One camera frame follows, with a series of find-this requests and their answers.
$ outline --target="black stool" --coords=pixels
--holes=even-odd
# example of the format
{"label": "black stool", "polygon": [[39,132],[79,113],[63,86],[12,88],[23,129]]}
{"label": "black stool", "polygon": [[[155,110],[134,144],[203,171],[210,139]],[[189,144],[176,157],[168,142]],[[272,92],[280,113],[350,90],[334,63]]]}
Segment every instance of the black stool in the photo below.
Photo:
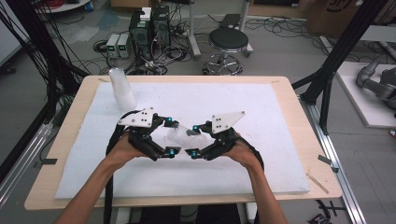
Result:
{"label": "black stool", "polygon": [[209,44],[214,49],[221,50],[221,54],[210,56],[203,68],[204,75],[236,75],[241,73],[239,61],[228,53],[240,52],[248,46],[248,37],[233,28],[219,28],[209,35]]}

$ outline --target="wooden table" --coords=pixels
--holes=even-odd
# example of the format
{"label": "wooden table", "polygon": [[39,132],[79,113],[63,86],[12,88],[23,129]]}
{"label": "wooden table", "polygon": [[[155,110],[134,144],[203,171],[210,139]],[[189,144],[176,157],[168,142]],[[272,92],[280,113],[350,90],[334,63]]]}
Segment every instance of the wooden table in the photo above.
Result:
{"label": "wooden table", "polygon": [[[131,82],[180,82],[180,83],[263,83],[271,84],[282,110],[292,141],[297,148],[311,190],[304,194],[276,195],[278,200],[339,198],[342,191],[331,167],[318,160],[324,153],[298,101],[294,90],[285,77],[208,77],[208,76],[164,76],[128,77]],[[55,165],[43,165],[25,202],[28,210],[65,208],[69,200],[55,199],[54,195],[62,178],[68,153],[73,146],[78,130],[90,108],[96,89],[107,76],[85,77],[78,94],[62,125],[48,155],[56,158]],[[174,196],[115,199],[114,206],[150,206],[202,203],[249,203],[253,195]],[[96,206],[103,206],[100,199]]]}

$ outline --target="gray floor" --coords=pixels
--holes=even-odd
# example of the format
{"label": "gray floor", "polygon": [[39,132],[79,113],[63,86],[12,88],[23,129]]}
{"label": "gray floor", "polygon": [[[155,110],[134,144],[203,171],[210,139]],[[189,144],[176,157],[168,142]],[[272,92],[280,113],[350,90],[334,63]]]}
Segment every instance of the gray floor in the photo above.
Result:
{"label": "gray floor", "polygon": [[[70,22],[83,18],[82,21],[74,24],[80,27],[85,25],[101,27],[90,41],[71,45],[81,60],[91,60],[101,57],[92,50],[94,42],[106,39],[111,32],[127,30],[129,21],[117,19],[115,15],[130,16],[129,13],[113,12],[104,6],[91,13],[80,9],[61,13],[56,19],[60,22]],[[196,27],[207,20],[208,17],[196,20]],[[215,23],[208,22],[207,26],[214,27]],[[200,32],[206,33],[210,30],[205,29]],[[242,53],[236,54],[244,67],[244,72],[240,76],[285,76],[290,82],[294,82],[318,70],[326,59],[326,55],[321,49],[314,47],[310,38],[279,37],[262,27],[255,30],[247,28],[246,33],[254,53],[248,58]],[[205,59],[215,51],[207,45],[207,35],[199,35],[197,40],[202,57],[185,63],[168,65],[167,75],[201,75]],[[376,55],[363,45],[355,48],[354,53],[370,57]],[[87,66],[93,74],[99,74],[101,68],[106,66],[104,62],[96,62],[98,66],[92,63]],[[128,62],[119,61],[119,64],[125,66]],[[14,66],[17,69],[16,74],[0,76],[0,92],[3,98],[0,102],[2,127],[0,161],[3,161],[15,146],[46,101],[45,83],[30,59],[25,54],[21,54],[15,58]],[[301,92],[304,92],[304,88],[296,91],[296,93]],[[396,170],[395,139],[389,137],[386,129],[364,127],[337,78],[334,79],[332,88],[329,132],[367,223],[394,223],[396,218],[396,181],[393,178]],[[48,149],[48,147],[44,149],[43,156]],[[23,207],[38,172],[39,169],[32,164],[0,210],[0,222],[51,223],[59,215],[59,210],[33,212]],[[333,203],[334,206],[343,207],[342,200],[334,200]],[[304,223],[321,213],[315,201],[281,202],[281,205],[290,223]],[[102,209],[95,209],[90,222],[100,222],[101,218]],[[342,210],[337,211],[336,216],[332,212],[332,222],[349,223],[347,213]]]}

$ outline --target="human hand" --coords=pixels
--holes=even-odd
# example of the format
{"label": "human hand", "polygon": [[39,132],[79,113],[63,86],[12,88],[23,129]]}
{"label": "human hand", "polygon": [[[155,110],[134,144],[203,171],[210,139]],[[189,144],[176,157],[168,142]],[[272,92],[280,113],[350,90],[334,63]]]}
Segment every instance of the human hand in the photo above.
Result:
{"label": "human hand", "polygon": [[253,167],[255,165],[260,166],[260,162],[254,156],[253,152],[242,142],[236,142],[233,148],[224,153],[224,156],[230,157],[233,161],[239,162],[242,166],[246,168]]}
{"label": "human hand", "polygon": [[128,142],[128,134],[124,133],[117,144],[111,149],[104,161],[116,169],[120,169],[127,161],[137,157],[146,157],[146,155],[134,148]]}

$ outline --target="forearm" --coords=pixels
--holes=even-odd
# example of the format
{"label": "forearm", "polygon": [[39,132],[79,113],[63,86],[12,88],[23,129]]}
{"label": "forearm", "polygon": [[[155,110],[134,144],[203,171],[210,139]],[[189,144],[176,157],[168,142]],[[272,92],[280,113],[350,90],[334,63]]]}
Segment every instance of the forearm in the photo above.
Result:
{"label": "forearm", "polygon": [[279,203],[276,201],[274,193],[268,185],[260,164],[254,162],[251,166],[247,167],[247,171],[256,199],[261,224],[288,223]]}
{"label": "forearm", "polygon": [[107,181],[117,169],[102,161],[93,171],[90,178],[66,206],[55,223],[87,223]]}

